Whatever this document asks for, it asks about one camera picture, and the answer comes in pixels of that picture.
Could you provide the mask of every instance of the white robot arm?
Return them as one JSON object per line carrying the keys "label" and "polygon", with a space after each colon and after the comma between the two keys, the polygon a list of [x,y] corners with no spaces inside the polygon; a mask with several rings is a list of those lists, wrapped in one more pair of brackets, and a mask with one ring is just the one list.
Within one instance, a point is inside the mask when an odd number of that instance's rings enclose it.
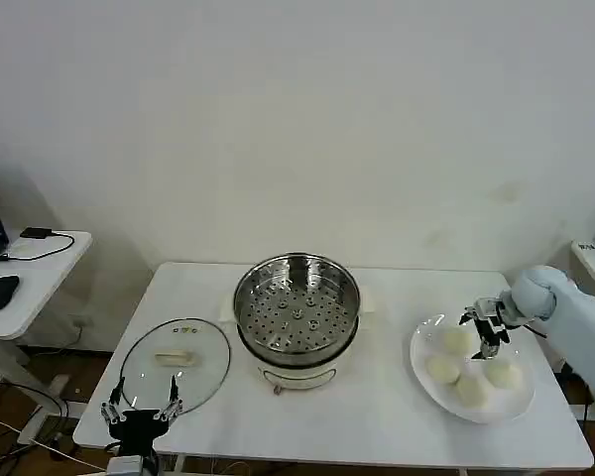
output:
{"label": "white robot arm", "polygon": [[507,329],[540,321],[548,344],[595,395],[595,297],[580,291],[561,271],[548,266],[522,271],[510,292],[468,307],[461,321],[469,319],[481,336],[477,358],[493,358],[500,341],[508,341]]}

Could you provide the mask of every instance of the floor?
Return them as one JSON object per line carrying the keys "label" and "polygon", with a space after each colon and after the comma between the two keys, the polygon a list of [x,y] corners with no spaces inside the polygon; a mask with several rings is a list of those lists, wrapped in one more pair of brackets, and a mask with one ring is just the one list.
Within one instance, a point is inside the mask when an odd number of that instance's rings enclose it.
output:
{"label": "floor", "polygon": [[[33,356],[29,370],[43,381],[49,381],[54,375],[66,373],[72,376],[62,396],[79,402],[87,402],[94,391],[99,377],[103,373],[108,356],[93,355],[79,352],[66,352],[62,355],[37,355]],[[569,401],[573,404],[583,403],[585,392],[578,382],[563,385],[563,390]],[[21,428],[27,421],[30,413],[35,409],[34,403],[17,389],[0,389],[0,420]],[[41,433],[53,435],[59,426],[61,433],[55,440],[59,449],[64,452],[73,451],[73,455],[97,466],[105,467],[110,454],[103,450],[75,447],[72,443],[72,430],[76,421],[70,420],[66,425],[63,421],[50,420]],[[587,424],[587,439],[595,454],[595,422]],[[0,426],[0,453],[5,453],[12,448],[15,434],[5,432]],[[88,473],[88,468],[70,460],[57,461],[50,457],[51,453],[44,448],[34,447],[23,451],[20,458],[11,457],[0,461],[0,476],[72,476]],[[427,470],[427,469],[398,469],[316,465],[305,463],[280,463],[271,461],[246,461],[245,463],[233,460],[218,459],[212,461],[208,458],[188,457],[183,467],[184,471],[211,473],[213,464],[214,474],[236,474],[249,476],[301,476],[312,474],[326,474],[330,476],[456,476],[455,470]],[[502,473],[490,471],[469,471],[472,476],[500,475]],[[595,476],[595,466],[583,472],[548,472],[547,476]]]}

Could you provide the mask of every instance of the white plate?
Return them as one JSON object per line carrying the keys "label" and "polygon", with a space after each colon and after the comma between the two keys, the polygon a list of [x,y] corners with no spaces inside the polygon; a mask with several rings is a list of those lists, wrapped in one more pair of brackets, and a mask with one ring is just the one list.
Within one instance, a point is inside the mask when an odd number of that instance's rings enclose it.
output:
{"label": "white plate", "polygon": [[[413,365],[420,384],[423,385],[429,395],[444,409],[459,417],[469,419],[476,423],[492,423],[519,417],[527,411],[534,399],[536,386],[530,362],[523,358],[520,352],[512,344],[502,344],[497,358],[511,361],[518,365],[523,371],[523,383],[519,388],[513,390],[497,389],[489,383],[483,372],[483,366],[489,362],[471,360],[467,358],[453,357],[460,366],[461,373],[480,376],[483,385],[488,391],[488,402],[481,409],[471,409],[463,406],[456,395],[453,385],[442,385],[435,382],[425,369],[425,361],[430,355],[444,354],[441,342],[441,331],[448,327],[458,325],[460,315],[439,314],[426,319],[418,325],[410,342],[410,360]],[[475,346],[472,348],[474,355],[478,352],[480,338],[472,321],[461,326],[471,332]]]}

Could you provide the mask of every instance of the white wall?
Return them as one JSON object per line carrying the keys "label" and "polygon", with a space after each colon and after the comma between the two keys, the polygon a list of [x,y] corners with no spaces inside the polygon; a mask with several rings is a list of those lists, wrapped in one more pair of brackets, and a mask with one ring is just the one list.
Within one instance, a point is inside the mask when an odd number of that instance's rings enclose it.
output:
{"label": "white wall", "polygon": [[93,233],[92,348],[166,260],[545,262],[595,231],[595,1],[0,0],[0,206]]}

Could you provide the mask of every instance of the white pot body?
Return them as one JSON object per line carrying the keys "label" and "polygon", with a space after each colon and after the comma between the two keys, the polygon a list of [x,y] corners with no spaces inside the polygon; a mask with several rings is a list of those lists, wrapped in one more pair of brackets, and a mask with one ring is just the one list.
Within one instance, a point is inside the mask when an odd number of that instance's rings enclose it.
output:
{"label": "white pot body", "polygon": [[285,369],[276,367],[250,354],[260,376],[278,392],[280,389],[308,390],[330,382],[347,360],[352,343],[333,360],[308,369]]}

